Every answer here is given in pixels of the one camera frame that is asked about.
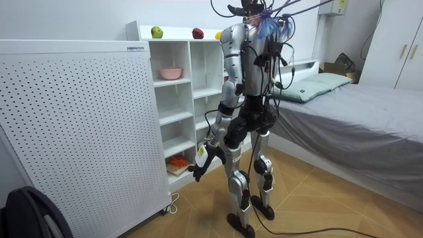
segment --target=headboard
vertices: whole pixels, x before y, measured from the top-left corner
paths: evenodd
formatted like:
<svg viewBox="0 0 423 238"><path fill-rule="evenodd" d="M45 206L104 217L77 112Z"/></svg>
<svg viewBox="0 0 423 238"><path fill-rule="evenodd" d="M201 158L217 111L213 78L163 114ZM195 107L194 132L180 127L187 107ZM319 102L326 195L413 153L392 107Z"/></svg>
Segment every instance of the headboard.
<svg viewBox="0 0 423 238"><path fill-rule="evenodd" d="M295 75L293 81L300 81L310 75L318 74L319 73L319 60L318 59L310 59L304 60L299 62L294 62L294 64L289 63L287 66L283 67L281 65L280 73L282 77L282 85L288 85L291 82L292 78L292 68L295 67ZM277 77L275 77L275 81L279 81L279 73L277 73Z"/></svg>

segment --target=perforated panel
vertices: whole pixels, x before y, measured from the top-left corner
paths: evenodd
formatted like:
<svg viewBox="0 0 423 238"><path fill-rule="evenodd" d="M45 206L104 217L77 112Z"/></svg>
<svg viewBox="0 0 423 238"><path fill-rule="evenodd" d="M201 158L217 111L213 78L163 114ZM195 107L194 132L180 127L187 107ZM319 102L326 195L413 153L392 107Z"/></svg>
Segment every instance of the perforated panel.
<svg viewBox="0 0 423 238"><path fill-rule="evenodd" d="M0 54L1 126L75 237L108 237L169 200L148 58Z"/></svg>

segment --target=cabinet handle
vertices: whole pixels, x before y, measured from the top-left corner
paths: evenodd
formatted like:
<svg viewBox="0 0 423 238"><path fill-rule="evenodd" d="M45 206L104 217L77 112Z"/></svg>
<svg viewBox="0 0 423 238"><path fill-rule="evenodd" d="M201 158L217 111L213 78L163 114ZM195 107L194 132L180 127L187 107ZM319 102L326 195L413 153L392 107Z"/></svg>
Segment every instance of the cabinet handle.
<svg viewBox="0 0 423 238"><path fill-rule="evenodd" d="M403 52L401 52L401 56L399 57L400 60L404 57L405 50L407 49L407 46L408 46L408 44L404 45Z"/></svg>
<svg viewBox="0 0 423 238"><path fill-rule="evenodd" d="M414 58L414 55L416 54L417 48L418 48L418 44L414 47L414 49L413 49L413 51L412 51L412 53L411 53L411 58L410 58L410 60L412 60L412 59Z"/></svg>

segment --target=robot leg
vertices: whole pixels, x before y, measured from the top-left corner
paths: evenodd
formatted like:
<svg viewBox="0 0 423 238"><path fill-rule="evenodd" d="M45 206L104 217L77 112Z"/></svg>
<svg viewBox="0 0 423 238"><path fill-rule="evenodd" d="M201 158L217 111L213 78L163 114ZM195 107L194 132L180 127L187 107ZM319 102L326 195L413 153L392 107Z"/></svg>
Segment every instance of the robot leg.
<svg viewBox="0 0 423 238"><path fill-rule="evenodd" d="M275 213L272 207L270 207L270 193L273 190L273 166L272 162L264 156L269 136L269 130L257 131L251 134L251 144L253 147L256 145L253 151L254 170L256 171L257 187L260 191L260 197L253 196L251 198L251 203L260 210L267 219L273 220L275 218Z"/></svg>
<svg viewBox="0 0 423 238"><path fill-rule="evenodd" d="M254 229L249 224L250 192L247 173L239 170L241 159L240 142L247 136L247 121L241 117L234 119L225 136L225 171L228 177L232 213L227 221L246 238L254 238Z"/></svg>

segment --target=wooden floor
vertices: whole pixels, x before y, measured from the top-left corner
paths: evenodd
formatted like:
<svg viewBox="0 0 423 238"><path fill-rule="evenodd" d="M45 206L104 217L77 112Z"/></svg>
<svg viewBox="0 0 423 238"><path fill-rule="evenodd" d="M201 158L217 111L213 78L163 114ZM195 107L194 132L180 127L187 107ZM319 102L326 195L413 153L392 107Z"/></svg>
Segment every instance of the wooden floor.
<svg viewBox="0 0 423 238"><path fill-rule="evenodd" d="M272 231L296 232L345 227L383 238L423 237L422 214L282 152L269 149L268 156L274 165L276 183L271 205L276 217L264 224ZM242 156L242 170L248 171L249 160L250 151ZM253 194L258 194L253 174L250 188ZM178 192L180 198L176 201L176 214L155 216L122 237L241 237L226 222L226 215L231 208L223 167L210 172L199 183L193 182ZM249 217L250 224L256 230L256 237L277 237L264 230L252 207ZM364 236L347 231L327 231L298 237Z"/></svg>

